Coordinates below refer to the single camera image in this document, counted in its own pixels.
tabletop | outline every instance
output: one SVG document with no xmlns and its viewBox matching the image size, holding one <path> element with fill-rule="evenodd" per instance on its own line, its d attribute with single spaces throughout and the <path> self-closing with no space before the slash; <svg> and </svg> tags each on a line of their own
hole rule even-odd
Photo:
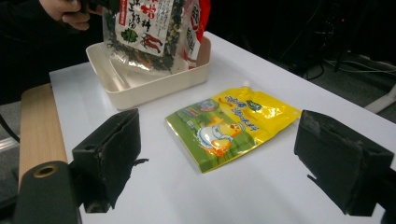
<svg viewBox="0 0 396 224">
<path fill-rule="evenodd" d="M 215 36 L 205 83 L 138 105 L 142 151 L 149 159 L 131 178 L 105 214 L 86 214 L 83 223 L 380 223 L 384 209 L 371 217 L 351 217 L 307 175 L 293 153 L 299 120 L 243 157 L 202 174 L 165 117 L 230 88 L 249 82 L 301 110 L 339 120 L 396 152 L 396 124 L 323 90 L 301 77 Z M 89 63 L 50 73 L 69 161 L 71 150 L 112 115 L 109 100 Z M 395 161 L 391 168 L 396 168 Z"/>
</svg>

sleeve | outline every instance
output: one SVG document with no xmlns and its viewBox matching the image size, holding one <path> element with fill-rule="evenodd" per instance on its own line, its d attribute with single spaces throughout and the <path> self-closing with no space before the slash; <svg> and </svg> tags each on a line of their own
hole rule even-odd
<svg viewBox="0 0 396 224">
<path fill-rule="evenodd" d="M 0 2 L 0 68 L 62 40 L 71 30 L 54 21 L 38 0 Z"/>
</svg>

cartoon character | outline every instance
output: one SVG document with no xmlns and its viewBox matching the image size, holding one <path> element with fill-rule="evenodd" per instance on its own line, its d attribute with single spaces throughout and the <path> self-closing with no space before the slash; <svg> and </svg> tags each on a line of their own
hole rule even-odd
<svg viewBox="0 0 396 224">
<path fill-rule="evenodd" d="M 245 130 L 240 123 L 227 124 L 224 119 L 213 117 L 212 122 L 197 132 L 201 146 L 209 153 L 224 157 L 233 139 Z"/>
</svg>

yellow snack bag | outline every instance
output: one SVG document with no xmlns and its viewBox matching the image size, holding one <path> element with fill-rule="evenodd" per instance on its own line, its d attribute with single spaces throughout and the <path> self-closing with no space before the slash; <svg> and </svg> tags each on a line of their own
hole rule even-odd
<svg viewBox="0 0 396 224">
<path fill-rule="evenodd" d="M 244 86 L 184 107 L 166 121 L 206 173 L 274 137 L 300 115 L 301 110 Z"/>
</svg>

cream plastic tray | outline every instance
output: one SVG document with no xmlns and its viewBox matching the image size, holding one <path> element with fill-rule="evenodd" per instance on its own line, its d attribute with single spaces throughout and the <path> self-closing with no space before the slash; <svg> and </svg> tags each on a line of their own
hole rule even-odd
<svg viewBox="0 0 396 224">
<path fill-rule="evenodd" d="M 110 61 L 103 47 L 103 42 L 94 44 L 87 47 L 86 52 L 110 101 L 119 110 L 141 105 L 207 80 L 211 43 L 206 37 L 202 40 L 195 68 L 165 77 L 126 71 L 125 65 Z"/>
</svg>

